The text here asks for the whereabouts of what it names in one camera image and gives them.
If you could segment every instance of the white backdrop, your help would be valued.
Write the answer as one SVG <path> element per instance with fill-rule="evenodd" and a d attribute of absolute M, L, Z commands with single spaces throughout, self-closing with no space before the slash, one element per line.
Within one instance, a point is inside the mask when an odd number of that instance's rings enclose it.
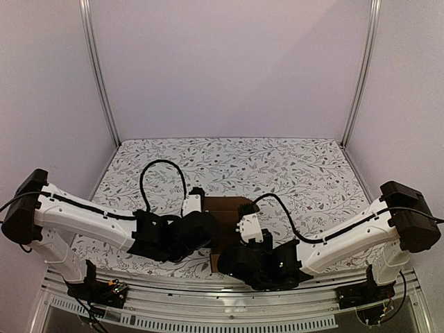
<path fill-rule="evenodd" d="M 340 139 L 370 1 L 92 1 L 122 139 Z"/>
<path fill-rule="evenodd" d="M 383 1 L 350 154 L 371 194 L 397 180 L 444 216 L 444 2 Z M 444 237 L 414 267 L 444 332 Z"/>
<path fill-rule="evenodd" d="M 0 45 L 0 205 L 38 167 L 87 198 L 113 147 L 78 0 L 0 2 Z M 2 234 L 0 253 L 0 332 L 23 333 L 46 265 Z"/>

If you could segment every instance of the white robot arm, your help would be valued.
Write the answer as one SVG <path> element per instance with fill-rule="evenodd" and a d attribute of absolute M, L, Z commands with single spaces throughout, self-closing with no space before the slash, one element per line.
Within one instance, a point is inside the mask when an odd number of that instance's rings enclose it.
<path fill-rule="evenodd" d="M 260 228 L 251 206 L 239 208 L 240 238 L 221 253 L 218 270 L 258 290 L 285 290 L 322 274 L 329 266 L 378 244 L 382 254 L 368 267 L 367 282 L 339 288 L 341 308 L 394 296 L 393 285 L 412 253 L 430 249 L 441 237 L 423 195 L 396 182 L 381 186 L 382 196 L 351 219 L 317 234 L 302 236 L 286 212 L 296 239 L 273 248 L 273 236 Z"/>
<path fill-rule="evenodd" d="M 56 229 L 68 230 L 119 250 L 157 261 L 179 262 L 195 250 L 212 247 L 219 240 L 219 225 L 202 212 L 205 193 L 193 188 L 182 204 L 182 217 L 158 216 L 137 210 L 115 210 L 72 196 L 46 181 L 47 172 L 35 170 L 16 192 L 16 198 L 1 226 L 11 241 L 27 245 L 62 275 L 69 291 L 90 300 L 104 282 L 96 281 L 95 266 L 66 244 Z M 106 288 L 102 302 L 122 307 L 123 285 Z"/>

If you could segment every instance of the patterned table surface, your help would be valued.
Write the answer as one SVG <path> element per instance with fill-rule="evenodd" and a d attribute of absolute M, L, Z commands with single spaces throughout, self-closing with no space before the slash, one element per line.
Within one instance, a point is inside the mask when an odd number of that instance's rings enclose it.
<path fill-rule="evenodd" d="M 334 140 L 328 139 L 144 139 L 119 148 L 102 179 L 94 202 L 113 208 L 144 209 L 139 173 L 156 159 L 180 166 L 188 190 L 202 187 L 211 196 L 257 198 L 276 193 L 289 208 L 296 227 L 306 236 L 331 228 L 367 206 L 359 183 Z M 166 164 L 146 173 L 145 189 L 152 211 L 178 214 L 182 200 L 179 176 Z M 259 203 L 263 228 L 275 246 L 293 237 L 278 203 Z M 103 242 L 76 236 L 73 249 L 98 267 L 129 273 L 186 278 L 223 279 L 212 274 L 210 251 L 202 249 L 180 263 L 159 263 L 123 253 Z M 363 268 L 379 248 L 367 250 L 330 267 L 329 271 Z"/>

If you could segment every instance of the cardboard box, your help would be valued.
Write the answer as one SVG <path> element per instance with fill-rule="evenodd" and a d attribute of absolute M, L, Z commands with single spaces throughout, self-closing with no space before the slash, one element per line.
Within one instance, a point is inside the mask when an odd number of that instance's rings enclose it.
<path fill-rule="evenodd" d="M 219 222 L 221 226 L 221 238 L 219 246 L 211 249 L 210 261 L 211 271 L 218 273 L 217 260 L 223 249 L 234 240 L 240 238 L 236 232 L 236 224 L 239 222 L 239 214 L 237 209 L 245 203 L 253 203 L 250 199 L 241 196 L 207 196 L 205 197 L 204 210 L 209 211 Z"/>

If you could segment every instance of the black cable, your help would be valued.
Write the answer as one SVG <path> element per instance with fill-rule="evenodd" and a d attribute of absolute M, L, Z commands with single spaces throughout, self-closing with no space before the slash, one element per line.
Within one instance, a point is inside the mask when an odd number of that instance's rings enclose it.
<path fill-rule="evenodd" d="M 282 202 L 282 200 L 280 200 L 280 198 L 279 198 L 276 194 L 274 194 L 274 193 L 266 193 L 266 194 L 260 196 L 259 198 L 257 198 L 256 200 L 254 200 L 254 201 L 253 201 L 253 204 L 258 203 L 260 200 L 262 200 L 262 199 L 264 199 L 264 198 L 267 198 L 267 197 L 271 197 L 271 198 L 276 199 L 276 201 L 281 205 L 282 209 L 284 210 L 284 212 L 285 212 L 285 214 L 287 215 L 287 218 L 288 218 L 288 220 L 289 220 L 289 222 L 290 222 L 291 229 L 293 230 L 293 233 L 295 234 L 295 236 L 297 236 L 297 238 L 299 238 L 301 241 L 303 241 L 303 242 L 305 242 L 305 243 L 309 243 L 309 244 L 317 244 L 317 243 L 318 243 L 318 242 L 317 242 L 318 240 L 320 240 L 321 243 L 322 243 L 322 239 L 308 239 L 308 238 L 305 238 L 305 237 L 304 237 L 304 236 L 303 236 L 303 235 L 302 235 L 302 234 L 296 229 L 296 226 L 294 225 L 293 219 L 292 219 L 291 216 L 290 216 L 290 212 L 289 212 L 289 210 L 287 209 L 287 207 L 284 205 L 284 203 Z"/>
<path fill-rule="evenodd" d="M 329 241 L 330 239 L 336 238 L 338 236 L 341 236 L 342 234 L 345 234 L 346 232 L 349 232 L 351 229 L 361 225 L 362 223 L 368 222 L 369 220 L 375 218 L 377 215 L 383 214 L 385 212 L 396 211 L 396 210 L 405 210 L 405 211 L 408 211 L 408 212 L 412 212 L 412 213 L 416 213 L 416 214 L 422 215 L 424 217 L 427 217 L 428 219 L 434 220 L 437 224 L 444 223 L 444 219 L 438 219 L 438 218 L 436 218 L 436 217 L 434 217 L 432 215 L 428 215 L 428 214 L 426 214 L 424 212 L 421 212 L 419 210 L 415 210 L 414 208 L 410 208 L 410 207 L 387 207 L 387 208 L 384 208 L 384 209 L 376 212 L 375 214 L 372 214 L 372 215 L 370 215 L 370 216 L 368 216 L 368 217 L 366 217 L 366 218 L 364 218 L 364 219 L 362 219 L 360 221 L 357 221 L 357 222 L 355 222 L 353 224 L 350 224 L 349 226 L 345 227 L 344 229 L 340 229 L 340 230 L 334 232 L 333 234 L 329 234 L 328 236 L 325 237 L 325 239 L 310 239 L 310 238 L 306 238 L 306 237 L 302 236 L 301 233 L 296 230 L 296 227 L 294 225 L 293 219 L 291 218 L 290 213 L 289 213 L 287 207 L 285 207 L 285 205 L 282 202 L 282 200 L 280 200 L 280 198 L 276 194 L 274 194 L 274 193 L 264 194 L 264 195 L 260 196 L 259 198 L 257 198 L 256 200 L 254 200 L 253 203 L 257 203 L 258 201 L 260 201 L 261 199 L 266 198 L 266 197 L 272 197 L 272 198 L 276 199 L 276 201 L 282 206 L 282 209 L 284 210 L 285 214 L 287 215 L 287 218 L 288 218 L 288 220 L 290 222 L 290 225 L 291 225 L 291 229 L 293 230 L 293 233 L 295 234 L 295 236 L 297 236 L 297 238 L 299 238 L 301 241 L 303 241 L 305 243 L 308 243 L 308 244 L 321 244 L 324 241 Z"/>
<path fill-rule="evenodd" d="M 25 248 L 23 247 L 23 245 L 19 244 L 19 246 L 20 246 L 20 248 L 21 248 L 25 253 L 31 253 L 31 252 L 33 252 L 33 249 L 32 249 L 32 248 L 29 248 L 29 250 L 27 250 L 27 249 L 25 249 Z"/>
<path fill-rule="evenodd" d="M 392 315 L 391 315 L 389 318 L 387 318 L 386 320 L 383 319 L 383 320 L 381 321 L 381 323 L 386 323 L 386 322 L 388 322 L 388 321 L 391 321 L 391 320 L 393 319 L 393 317 L 396 316 L 396 315 L 398 314 L 398 312 L 401 310 L 402 306 L 403 306 L 404 303 L 405 303 L 405 299 L 407 298 L 407 281 L 405 280 L 405 276 L 404 276 L 404 274 L 402 273 L 402 271 L 400 271 L 400 275 L 401 275 L 402 281 L 404 282 L 404 295 L 403 295 L 403 297 L 402 297 L 401 304 L 400 304 L 400 306 L 396 309 L 396 311 L 395 311 L 394 314 L 392 314 Z"/>
<path fill-rule="evenodd" d="M 46 196 L 47 198 L 51 197 L 51 193 L 45 192 L 45 191 L 41 192 L 41 195 Z M 111 219 L 124 220 L 124 221 L 137 220 L 136 216 L 118 215 L 118 214 L 114 214 L 112 212 L 106 212 L 105 210 L 101 210 L 100 208 L 85 205 L 84 203 L 78 203 L 72 199 L 65 198 L 64 196 L 59 196 L 58 194 L 52 194 L 52 198 L 54 198 L 55 200 L 61 201 L 63 203 L 68 203 L 70 205 L 82 208 L 84 210 L 89 210 L 90 212 L 97 213 L 97 214 L 100 214 L 103 216 L 105 216 L 105 213 L 106 213 L 106 216 L 110 217 Z"/>
<path fill-rule="evenodd" d="M 74 293 L 73 289 L 71 288 L 71 286 L 69 285 L 68 282 L 65 281 L 65 284 L 67 285 L 68 289 L 71 291 L 72 296 L 74 297 L 74 299 L 77 301 L 77 303 L 87 312 L 88 316 L 89 316 L 89 320 L 91 321 L 92 325 L 91 327 L 94 328 L 94 330 L 96 330 L 96 332 L 99 333 L 108 333 L 108 331 L 104 328 L 104 326 L 101 324 L 100 321 L 97 320 L 96 316 L 94 315 L 94 313 L 91 311 L 91 309 L 88 309 L 86 307 L 86 305 L 83 304 L 83 302 L 81 300 L 78 299 L 78 297 L 76 296 L 76 294 Z"/>
<path fill-rule="evenodd" d="M 40 194 L 40 192 L 38 191 L 33 191 L 33 192 L 27 192 L 27 193 L 22 193 L 19 194 L 18 196 L 15 196 L 14 198 L 12 198 L 11 200 L 9 200 L 7 203 L 5 203 L 3 206 L 1 206 L 0 208 L 0 213 L 2 213 L 2 211 L 4 211 L 6 208 L 8 208 L 9 205 L 11 205 L 12 203 L 14 203 L 15 201 L 19 200 L 20 198 L 23 198 L 24 196 L 30 196 L 32 194 Z"/>
<path fill-rule="evenodd" d="M 142 170 L 142 172 L 140 173 L 140 178 L 139 178 L 139 187 L 140 187 L 140 193 L 142 194 L 142 198 L 144 199 L 145 205 L 146 205 L 146 211 L 149 212 L 150 210 L 150 204 L 148 203 L 148 199 L 146 198 L 146 194 L 145 194 L 145 190 L 144 190 L 144 176 L 146 171 L 152 167 L 154 164 L 157 163 L 166 163 L 169 164 L 171 166 L 173 166 L 179 173 L 180 179 L 182 180 L 182 187 L 183 187 L 183 200 L 185 200 L 187 198 L 187 184 L 185 183 L 185 176 L 183 175 L 182 170 L 180 170 L 180 167 L 172 162 L 172 161 L 168 161 L 168 160 L 156 160 L 156 161 L 152 161 L 150 163 L 148 163 L 147 166 L 144 167 L 144 169 Z"/>

